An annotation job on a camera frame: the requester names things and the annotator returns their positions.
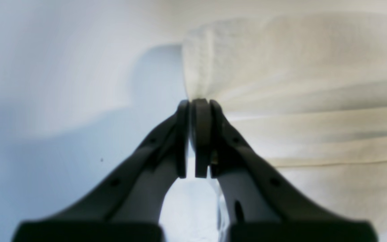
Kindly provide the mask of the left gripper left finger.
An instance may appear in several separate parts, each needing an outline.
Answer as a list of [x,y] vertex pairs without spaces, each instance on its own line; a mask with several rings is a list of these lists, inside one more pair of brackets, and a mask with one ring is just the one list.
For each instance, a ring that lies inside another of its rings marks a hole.
[[23,222],[14,242],[164,242],[166,193],[187,176],[189,101],[82,199],[46,219]]

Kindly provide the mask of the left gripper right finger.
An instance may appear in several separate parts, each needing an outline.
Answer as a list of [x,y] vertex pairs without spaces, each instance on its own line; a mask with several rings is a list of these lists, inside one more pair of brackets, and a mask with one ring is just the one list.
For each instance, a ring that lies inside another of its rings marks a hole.
[[230,225],[225,242],[376,242],[367,221],[348,219],[297,190],[250,147],[215,101],[195,99],[195,176],[217,179]]

